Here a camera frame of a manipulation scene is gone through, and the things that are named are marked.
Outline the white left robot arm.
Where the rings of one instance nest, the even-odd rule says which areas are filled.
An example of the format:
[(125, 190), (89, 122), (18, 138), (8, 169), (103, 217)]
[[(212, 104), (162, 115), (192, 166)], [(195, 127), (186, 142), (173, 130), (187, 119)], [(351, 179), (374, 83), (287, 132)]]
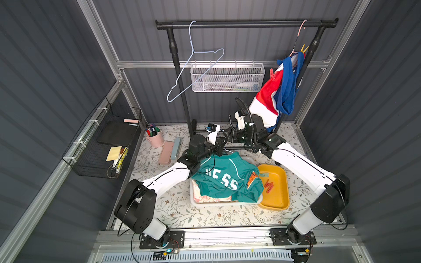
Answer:
[(145, 234), (157, 246), (165, 246), (170, 229), (154, 216), (156, 201), (173, 186), (191, 178), (205, 159), (221, 156), (227, 142), (226, 137), (212, 141), (210, 137), (193, 135), (188, 149), (170, 168), (150, 179), (133, 179), (127, 184), (114, 210), (115, 217), (135, 234)]

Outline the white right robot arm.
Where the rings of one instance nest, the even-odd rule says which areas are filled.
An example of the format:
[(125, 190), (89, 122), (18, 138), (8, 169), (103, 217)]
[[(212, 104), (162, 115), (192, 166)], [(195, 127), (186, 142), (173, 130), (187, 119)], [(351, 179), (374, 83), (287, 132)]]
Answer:
[(229, 142), (241, 143), (246, 150), (261, 153), (286, 167), (302, 179), (317, 195), (317, 199), (287, 227), (286, 235), (292, 243), (299, 243), (314, 228), (331, 224), (349, 203), (350, 179), (344, 174), (335, 175), (296, 151), (283, 137), (268, 132), (263, 119), (251, 113), (246, 103), (235, 99), (240, 107), (236, 113), (238, 126), (227, 131)]

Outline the pink printed jacket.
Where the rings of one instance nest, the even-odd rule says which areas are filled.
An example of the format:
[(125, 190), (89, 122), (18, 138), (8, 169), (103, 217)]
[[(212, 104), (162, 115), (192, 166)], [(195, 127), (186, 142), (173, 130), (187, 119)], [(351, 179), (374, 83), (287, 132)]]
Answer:
[(211, 203), (228, 203), (231, 202), (231, 197), (227, 198), (212, 198), (200, 194), (198, 184), (192, 180), (190, 182), (190, 197), (193, 198), (192, 204), (211, 204)]

